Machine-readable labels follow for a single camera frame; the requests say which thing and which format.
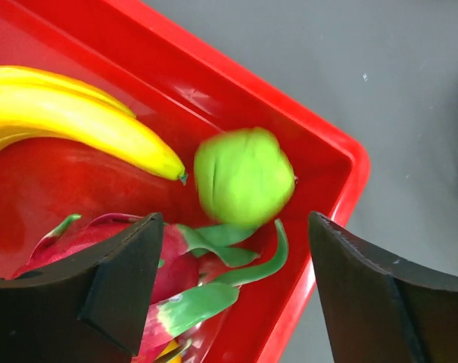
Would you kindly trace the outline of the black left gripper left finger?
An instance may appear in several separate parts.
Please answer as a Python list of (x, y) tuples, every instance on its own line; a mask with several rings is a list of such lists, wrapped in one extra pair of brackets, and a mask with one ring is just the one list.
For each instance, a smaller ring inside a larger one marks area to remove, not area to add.
[(153, 213), (67, 258), (0, 279), (0, 362), (128, 362), (139, 353), (164, 221)]

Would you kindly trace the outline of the pink dragon fruit toy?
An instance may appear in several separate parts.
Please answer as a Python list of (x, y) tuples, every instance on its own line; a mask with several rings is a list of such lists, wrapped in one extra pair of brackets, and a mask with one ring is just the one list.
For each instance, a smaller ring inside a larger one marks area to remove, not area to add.
[[(93, 219), (80, 230), (68, 234), (79, 214), (69, 215), (44, 235), (27, 262), (13, 278), (38, 271), (62, 259), (113, 237), (140, 220), (125, 213), (107, 213)], [(277, 248), (273, 257), (259, 265), (252, 262), (259, 254), (238, 247), (255, 233), (233, 225), (190, 228), (179, 223), (164, 224), (159, 265), (148, 317), (138, 355), (134, 362), (179, 362), (192, 344), (182, 346), (177, 337), (197, 324), (219, 314), (238, 299), (241, 285), (275, 274), (288, 258), (288, 238), (282, 221), (274, 222)]]

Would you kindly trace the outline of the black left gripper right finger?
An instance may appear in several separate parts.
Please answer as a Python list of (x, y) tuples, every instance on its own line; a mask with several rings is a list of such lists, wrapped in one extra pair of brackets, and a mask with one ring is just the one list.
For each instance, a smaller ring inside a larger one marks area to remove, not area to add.
[(458, 362), (458, 277), (309, 217), (310, 252), (336, 362)]

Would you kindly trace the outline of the red plastic tray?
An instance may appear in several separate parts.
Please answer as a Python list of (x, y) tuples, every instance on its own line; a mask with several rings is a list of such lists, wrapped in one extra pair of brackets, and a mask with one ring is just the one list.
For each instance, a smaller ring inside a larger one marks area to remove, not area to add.
[[(81, 79), (129, 106), (187, 168), (217, 132), (269, 129), (298, 177), (281, 217), (288, 262), (242, 288), (228, 311), (193, 333), (189, 362), (276, 362), (310, 298), (312, 211), (344, 225), (369, 177), (352, 137), (139, 1), (0, 1), (0, 65)], [(0, 277), (28, 260), (66, 215), (119, 210), (207, 223), (193, 182), (154, 177), (84, 144), (30, 139), (0, 152)]]

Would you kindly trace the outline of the banana bunch in tray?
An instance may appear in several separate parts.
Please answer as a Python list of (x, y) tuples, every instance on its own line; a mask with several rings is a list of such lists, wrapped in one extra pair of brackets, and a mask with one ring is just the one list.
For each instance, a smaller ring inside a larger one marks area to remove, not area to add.
[(0, 150), (40, 137), (78, 141), (169, 180), (188, 178), (172, 148), (107, 92), (58, 73), (0, 66)]

